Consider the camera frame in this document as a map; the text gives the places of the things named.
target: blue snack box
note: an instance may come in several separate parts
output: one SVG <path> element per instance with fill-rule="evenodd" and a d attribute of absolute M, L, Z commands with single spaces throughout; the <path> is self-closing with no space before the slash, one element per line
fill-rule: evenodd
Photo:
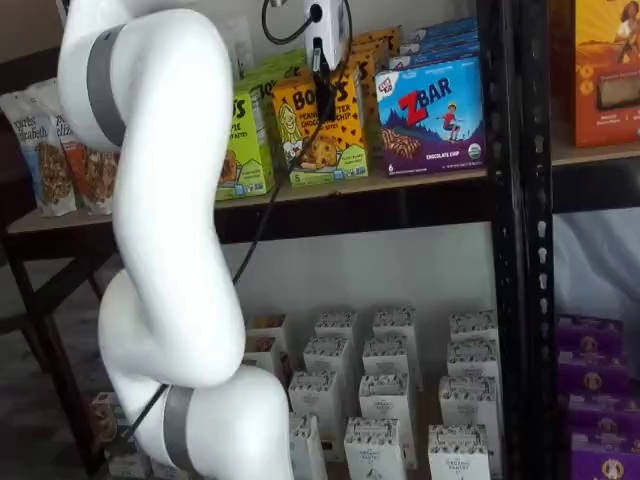
<path fill-rule="evenodd" d="M 418 52 L 411 55 L 391 57 L 389 59 L 389 70 L 402 70 L 404 68 L 424 65 L 453 58 L 469 57 L 480 51 L 480 43 L 465 43 L 446 50 L 432 50 L 430 52 Z"/>
<path fill-rule="evenodd" d="M 478 22 L 475 18 L 463 18 L 451 22 L 439 23 L 431 27 L 414 30 L 406 37 L 406 43 L 420 43 L 426 39 L 440 37 L 443 35 L 457 35 L 470 30 L 477 30 Z"/>
<path fill-rule="evenodd" d="M 376 75 L 389 175 L 479 168 L 486 150 L 478 56 Z"/>

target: cartoon illustration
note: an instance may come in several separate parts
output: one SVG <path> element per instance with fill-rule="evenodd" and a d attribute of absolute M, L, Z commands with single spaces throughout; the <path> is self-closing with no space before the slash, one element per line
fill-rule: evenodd
<path fill-rule="evenodd" d="M 302 134 L 298 129 L 296 122 L 296 114 L 286 103 L 283 103 L 278 112 L 278 120 L 280 125 L 280 138 L 282 139 L 282 148 L 288 160 L 296 157 L 298 152 L 302 150 Z"/>
<path fill-rule="evenodd" d="M 456 102 L 450 102 L 447 113 L 437 117 L 437 119 L 444 120 L 442 124 L 442 128 L 444 128 L 449 133 L 449 141 L 455 142 L 458 140 L 458 132 L 460 132 L 460 125 L 455 122 L 463 122 L 464 120 L 461 118 L 456 118 L 456 110 L 458 106 Z"/>

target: purple snack box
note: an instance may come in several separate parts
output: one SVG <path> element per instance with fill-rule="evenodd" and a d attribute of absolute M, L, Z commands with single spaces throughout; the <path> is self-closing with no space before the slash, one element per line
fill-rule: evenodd
<path fill-rule="evenodd" d="M 571 395 L 567 424 L 601 433 L 640 433 L 640 398 L 615 395 Z"/>
<path fill-rule="evenodd" d="M 624 357 L 558 352 L 558 393 L 629 394 Z"/>
<path fill-rule="evenodd" d="M 640 478 L 640 440 L 593 431 L 571 432 L 573 480 Z"/>
<path fill-rule="evenodd" d="M 560 315 L 556 325 L 558 350 L 622 355 L 623 323 L 619 320 Z"/>

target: green snack box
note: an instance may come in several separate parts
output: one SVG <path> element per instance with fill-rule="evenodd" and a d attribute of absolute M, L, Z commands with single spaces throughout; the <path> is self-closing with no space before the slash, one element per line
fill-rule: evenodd
<path fill-rule="evenodd" d="M 242 81 L 235 85 L 233 123 L 216 200 L 264 195 L 273 184 L 260 92 Z"/>

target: white cloth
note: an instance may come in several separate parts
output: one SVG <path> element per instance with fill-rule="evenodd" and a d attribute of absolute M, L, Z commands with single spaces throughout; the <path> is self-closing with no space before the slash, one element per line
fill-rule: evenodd
<path fill-rule="evenodd" d="M 640 208 L 554 217 L 556 313 L 624 322 L 640 378 Z"/>

